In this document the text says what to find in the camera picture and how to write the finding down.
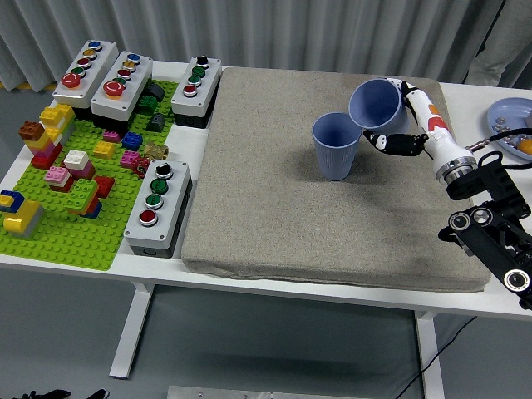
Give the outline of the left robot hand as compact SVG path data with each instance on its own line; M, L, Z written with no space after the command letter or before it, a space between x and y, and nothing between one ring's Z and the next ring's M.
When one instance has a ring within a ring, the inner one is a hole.
M87 397L87 399L107 399L109 395L110 393L106 389L101 388L93 392ZM54 389L43 394L37 394L36 391L30 391L29 393L23 393L20 396L21 399L65 399L70 397L71 393L63 389Z

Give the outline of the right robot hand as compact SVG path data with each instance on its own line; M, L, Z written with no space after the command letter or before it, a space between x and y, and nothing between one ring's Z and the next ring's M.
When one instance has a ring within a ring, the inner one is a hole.
M428 95L407 81L388 78L401 93L419 128L419 135L382 134L363 130L363 135L379 152L386 155L418 156L425 151L433 160L436 179L449 184L477 168L471 150L456 144L449 127Z

